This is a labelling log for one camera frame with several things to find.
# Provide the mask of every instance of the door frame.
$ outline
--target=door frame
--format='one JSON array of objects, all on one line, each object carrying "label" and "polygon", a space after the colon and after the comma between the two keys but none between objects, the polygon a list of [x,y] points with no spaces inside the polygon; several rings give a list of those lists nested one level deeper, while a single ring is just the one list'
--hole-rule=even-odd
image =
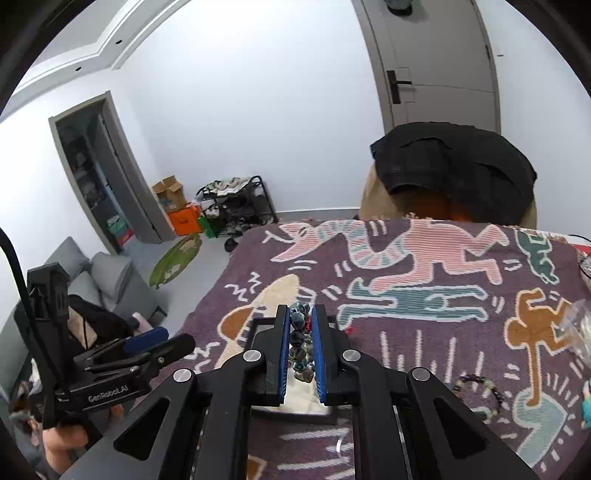
[{"label": "door frame", "polygon": [[[475,0],[469,1],[472,4],[472,8],[476,12],[478,23],[480,29],[482,30],[485,46],[488,51],[488,60],[491,66],[492,86],[494,90],[493,94],[495,98],[496,133],[501,134],[501,104],[499,101],[499,82],[496,74],[496,63],[493,49],[491,46],[491,40],[488,36],[488,32],[486,31],[486,26],[484,25],[484,20],[482,19],[482,15],[480,14],[480,9],[478,8],[478,5],[476,4]],[[382,111],[382,123],[384,124],[384,132],[387,134],[397,124],[395,119],[394,108],[392,107],[393,104],[392,97],[390,94],[388,76],[384,68],[384,62],[382,61],[382,56],[378,47],[378,40],[376,39],[374,27],[372,26],[372,23],[369,19],[369,14],[365,8],[363,0],[351,0],[351,4],[353,5],[353,9],[355,10],[355,14],[357,15],[357,19],[361,27],[361,32],[363,34],[363,39],[365,40],[365,45],[368,49],[369,61],[374,72],[375,86],[378,91],[379,106],[380,110]]]},{"label": "door frame", "polygon": [[[143,208],[146,216],[148,217],[148,219],[152,223],[152,226],[154,227],[156,233],[158,234],[158,236],[160,237],[160,239],[163,242],[176,238],[176,234],[174,233],[172,227],[170,226],[170,221],[168,220],[168,218],[164,214],[162,208],[160,208],[158,202],[156,201],[156,199],[154,198],[154,195],[152,194],[150,187],[146,183],[143,174],[141,173],[141,170],[140,170],[139,165],[133,155],[133,152],[131,150],[131,147],[129,145],[127,137],[125,136],[123,127],[121,125],[121,121],[119,120],[119,116],[117,114],[117,110],[115,108],[115,104],[113,102],[113,97],[111,95],[110,90],[107,90],[105,93],[103,93],[101,95],[97,95],[97,96],[90,98],[82,103],[79,103],[78,105],[74,105],[72,108],[69,108],[68,110],[66,110],[58,115],[54,115],[48,119],[49,127],[51,130],[51,134],[53,136],[53,141],[56,145],[57,154],[60,158],[61,166],[64,168],[64,172],[66,173],[66,177],[68,179],[68,182],[70,183],[70,186],[72,187],[72,190],[74,191],[74,194],[76,195],[76,198],[78,199],[78,202],[80,203],[80,206],[82,207],[82,210],[84,211],[90,224],[92,225],[93,229],[95,230],[95,232],[98,235],[98,237],[100,238],[100,240],[105,245],[108,252],[110,254],[116,255],[117,252],[115,251],[115,249],[113,248],[113,246],[109,242],[109,239],[106,237],[106,235],[104,234],[100,225],[96,221],[95,216],[93,215],[90,207],[88,206],[88,204],[86,203],[86,200],[84,199],[84,196],[82,195],[82,192],[80,191],[80,187],[78,186],[78,183],[77,183],[76,179],[74,178],[74,174],[72,172],[72,169],[70,168],[70,164],[67,161],[66,153],[64,152],[64,148],[61,144],[61,138],[60,138],[59,132],[57,130],[57,123],[60,120],[63,120],[65,117],[67,117],[73,113],[76,113],[79,110],[82,110],[82,109],[87,108],[89,106],[92,106],[95,104],[100,104],[100,103],[106,104],[107,111],[110,114],[112,123],[114,124],[115,129],[116,129],[116,132],[113,132],[113,134],[116,134],[119,137],[119,139],[121,140],[121,143],[123,144],[123,147],[124,147],[124,151],[121,153],[121,155],[118,155],[119,161],[122,163],[122,166],[123,166],[123,163],[126,164],[125,166],[127,168],[124,168],[124,171],[127,171],[128,169],[130,169],[136,175],[136,179],[135,179],[136,182],[135,183],[139,185],[139,188],[142,190],[141,193],[144,194],[143,198],[140,198],[140,197],[138,197],[138,195],[136,195],[136,197],[138,197],[138,201],[139,201],[140,206]],[[150,206],[146,208],[146,205],[145,205],[146,201],[154,202],[154,205],[151,205],[152,208],[150,208]]]}]

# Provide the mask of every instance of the orange box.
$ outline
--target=orange box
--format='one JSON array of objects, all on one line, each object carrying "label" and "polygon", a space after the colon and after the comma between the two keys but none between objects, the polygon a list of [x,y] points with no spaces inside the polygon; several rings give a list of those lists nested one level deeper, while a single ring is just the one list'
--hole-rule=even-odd
[{"label": "orange box", "polygon": [[171,212],[168,214],[170,222],[173,224],[174,231],[177,235],[189,235],[190,233],[201,233],[201,225],[197,219],[201,214],[201,208],[193,205],[186,206],[178,212]]}]

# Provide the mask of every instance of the bed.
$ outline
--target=bed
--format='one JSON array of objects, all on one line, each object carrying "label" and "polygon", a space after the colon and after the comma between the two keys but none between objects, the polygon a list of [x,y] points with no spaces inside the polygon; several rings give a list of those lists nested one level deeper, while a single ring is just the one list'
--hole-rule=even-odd
[{"label": "bed", "polygon": [[[581,402],[591,373],[556,330],[568,305],[590,296],[578,261],[571,245],[486,224],[330,220],[256,228],[181,329],[197,348],[155,384],[179,367],[219,367],[242,351],[252,319],[274,316],[279,304],[322,303],[341,329],[350,328],[352,345],[386,367],[422,365],[449,387],[465,373],[490,378],[506,398],[490,428],[540,478],[556,480],[575,457],[586,458]],[[476,385],[465,402],[493,406]],[[248,478],[353,478],[350,411],[338,413],[327,426],[253,419]]]}]

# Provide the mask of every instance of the blue gripper pad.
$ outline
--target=blue gripper pad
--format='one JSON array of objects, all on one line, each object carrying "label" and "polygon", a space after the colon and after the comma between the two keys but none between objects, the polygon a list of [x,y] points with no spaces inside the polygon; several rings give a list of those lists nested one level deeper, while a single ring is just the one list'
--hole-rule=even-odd
[{"label": "blue gripper pad", "polygon": [[314,369],[316,370],[316,389],[321,403],[326,402],[326,371],[324,364],[324,353],[320,341],[320,329],[316,307],[312,309],[312,344],[314,345]]},{"label": "blue gripper pad", "polygon": [[128,355],[137,355],[166,340],[168,340],[168,330],[164,327],[156,327],[141,335],[129,337],[123,345],[123,351]]},{"label": "blue gripper pad", "polygon": [[279,368],[279,398],[281,403],[285,399],[285,392],[287,391],[287,360],[289,358],[290,348],[290,330],[291,330],[291,318],[289,308],[285,309],[285,318],[283,319],[283,336],[281,337],[281,356],[280,368]]}]

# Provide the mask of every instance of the pink snake figure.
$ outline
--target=pink snake figure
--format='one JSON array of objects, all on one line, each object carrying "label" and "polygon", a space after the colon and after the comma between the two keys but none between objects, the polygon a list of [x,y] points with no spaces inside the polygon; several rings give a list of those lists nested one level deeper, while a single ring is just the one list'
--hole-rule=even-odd
[{"label": "pink snake figure", "polygon": [[272,258],[271,261],[274,262],[303,257],[339,234],[347,240],[350,259],[359,268],[379,270],[391,267],[412,255],[414,265],[410,272],[385,275],[370,282],[369,289],[375,294],[383,293],[394,286],[431,282],[436,263],[441,263],[450,275],[483,271],[493,285],[500,285],[503,279],[494,259],[468,261],[466,252],[481,257],[497,243],[505,247],[509,245],[509,239],[496,225],[487,225],[478,235],[472,236],[457,225],[419,219],[410,220],[410,228],[381,252],[374,252],[371,248],[367,227],[361,220],[330,220],[316,227],[308,223],[287,223],[280,225],[280,229],[292,240],[285,240],[268,232],[264,242],[275,238],[293,245]]}]

